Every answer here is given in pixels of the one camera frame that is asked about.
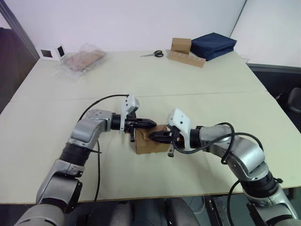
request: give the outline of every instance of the clear plastic bag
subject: clear plastic bag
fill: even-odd
[[[71,78],[73,81],[78,79],[96,68],[105,59],[106,52],[91,44],[83,45],[77,53],[68,54],[61,61],[60,74]]]

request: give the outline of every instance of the wooden block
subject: wooden block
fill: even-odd
[[[173,38],[171,51],[189,54],[191,48],[191,39]]]
[[[168,55],[168,59],[178,61],[184,64],[196,66],[196,67],[203,67],[206,59],[200,58],[197,56],[189,56],[188,54],[177,53],[174,51],[170,51]]]

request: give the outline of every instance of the small cardboard box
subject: small cardboard box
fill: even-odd
[[[191,48],[191,39],[173,38],[171,51],[189,54]]]
[[[203,67],[206,59],[197,56],[189,56],[178,52],[170,51],[168,59],[178,61],[184,64],[193,65],[196,67]]]
[[[136,129],[136,152],[137,154],[149,154],[167,152],[169,144],[162,144],[148,138],[155,131],[167,131],[166,125],[158,125],[151,129]]]

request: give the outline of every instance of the white table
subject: white table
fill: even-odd
[[[0,202],[34,202],[37,189],[59,157],[78,116],[94,99],[11,102],[0,117]],[[118,112],[122,98],[98,106]],[[139,117],[165,123],[175,107],[193,125],[228,121],[236,131],[256,135],[263,143],[271,172],[283,187],[301,185],[300,134],[266,92],[139,97]],[[129,137],[111,131],[101,135],[99,200],[227,193],[236,180],[220,158],[199,152],[137,155]],[[80,201],[92,200],[97,182],[97,157],[91,154],[80,179]]]
[[[150,97],[179,94],[264,91],[265,87],[236,52],[206,62],[203,68],[145,52],[114,52],[79,81],[62,76],[59,62],[39,60],[13,101],[100,98],[131,93]]]
[[[236,131],[254,134],[262,141],[266,162],[273,175],[284,180],[283,187],[301,186],[300,133],[236,53],[206,62],[205,68],[164,58],[141,59],[142,54],[113,53],[77,83],[53,74],[57,62],[35,65],[0,115],[0,203],[33,203],[80,114],[96,98],[115,93],[135,94],[141,104],[137,116],[158,124],[165,123],[175,107],[195,126],[232,123]],[[136,61],[136,66],[128,63]],[[194,82],[183,80],[188,76]],[[105,100],[97,108],[119,113],[122,100]],[[99,200],[223,194],[236,180],[209,153],[175,153],[174,158],[166,153],[137,155],[128,135],[118,131],[103,133],[100,141]],[[79,200],[92,200],[97,182],[95,154],[90,155],[80,180]]]

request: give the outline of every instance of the navy blue cloth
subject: navy blue cloth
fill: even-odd
[[[206,61],[232,52],[236,40],[211,33],[191,41],[190,51],[198,57],[205,58]]]

